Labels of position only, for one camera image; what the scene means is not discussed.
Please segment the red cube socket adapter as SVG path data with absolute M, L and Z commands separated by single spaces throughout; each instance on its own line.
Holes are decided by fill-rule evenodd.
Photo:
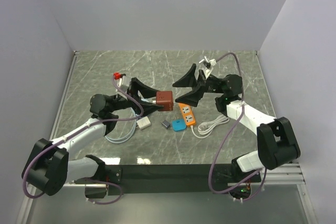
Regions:
M 156 105 L 161 106 L 159 111 L 172 111 L 174 106 L 172 91 L 158 91 L 155 97 Z

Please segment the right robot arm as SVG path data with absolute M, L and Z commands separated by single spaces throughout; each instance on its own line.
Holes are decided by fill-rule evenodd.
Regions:
M 176 88 L 191 91 L 176 98 L 177 103 L 196 107 L 205 93 L 218 93 L 215 105 L 219 113 L 236 124 L 242 124 L 257 137 L 257 150 L 232 160 L 229 176 L 235 183 L 260 182 L 260 172 L 273 170 L 296 160 L 301 151 L 290 121 L 266 115 L 244 101 L 241 76 L 228 74 L 218 78 L 209 69 L 199 70 L 196 65 L 175 83 Z

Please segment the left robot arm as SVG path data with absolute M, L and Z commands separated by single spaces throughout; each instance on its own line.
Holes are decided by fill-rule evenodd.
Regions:
M 155 97 L 158 90 L 146 86 L 137 78 L 122 75 L 114 77 L 112 84 L 117 90 L 115 95 L 95 94 L 91 97 L 91 117 L 83 125 L 61 137 L 52 140 L 42 138 L 35 143 L 22 172 L 23 192 L 27 197 L 37 198 L 28 192 L 28 185 L 52 196 L 73 180 L 87 177 L 93 183 L 101 182 L 105 176 L 102 160 L 88 156 L 74 161 L 73 156 L 92 141 L 114 130 L 117 122 L 123 120 L 114 114 L 115 111 L 132 108 L 135 116 L 127 119 L 130 121 L 163 108 L 147 101 Z

